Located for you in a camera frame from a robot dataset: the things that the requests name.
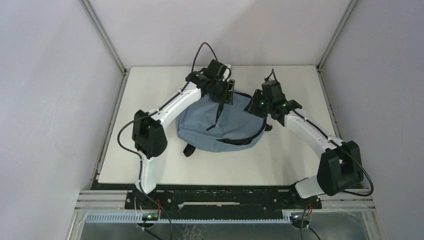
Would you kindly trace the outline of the blue-grey student backpack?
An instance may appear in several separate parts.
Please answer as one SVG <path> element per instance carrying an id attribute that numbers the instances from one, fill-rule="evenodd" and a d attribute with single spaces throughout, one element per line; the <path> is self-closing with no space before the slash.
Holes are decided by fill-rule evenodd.
<path id="1" fill-rule="evenodd" d="M 204 96 L 175 119 L 176 134 L 186 142 L 183 154 L 195 150 L 211 153 L 236 152 L 252 148 L 272 126 L 266 118 L 244 111 L 252 96 L 235 91 L 233 104 L 218 104 Z"/>

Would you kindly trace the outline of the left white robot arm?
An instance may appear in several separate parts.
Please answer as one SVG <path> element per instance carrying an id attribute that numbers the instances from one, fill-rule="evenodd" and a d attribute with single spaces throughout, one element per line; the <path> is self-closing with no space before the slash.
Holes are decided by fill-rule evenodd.
<path id="1" fill-rule="evenodd" d="M 207 67 L 189 73 L 178 90 L 163 103 L 148 112 L 140 110 L 134 116 L 132 139 L 141 161 L 139 179 L 135 182 L 140 190 L 136 200 L 143 208 L 153 207 L 157 200 L 152 191 L 157 186 L 158 158 L 168 145 L 167 127 L 203 97 L 217 104 L 233 104 L 235 81 L 231 75 L 231 65 L 212 59 Z"/>

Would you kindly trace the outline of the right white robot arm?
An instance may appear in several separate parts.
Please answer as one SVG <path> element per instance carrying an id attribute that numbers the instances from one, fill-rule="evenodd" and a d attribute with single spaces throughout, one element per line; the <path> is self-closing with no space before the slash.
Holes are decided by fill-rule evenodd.
<path id="1" fill-rule="evenodd" d="M 294 99 L 286 99 L 277 80 L 265 81 L 256 89 L 245 112 L 257 117 L 270 116 L 289 129 L 313 150 L 319 160 L 314 176 L 297 181 L 289 203 L 302 208 L 310 197 L 334 196 L 359 184 L 366 176 L 359 146 L 344 141 L 324 129 Z"/>

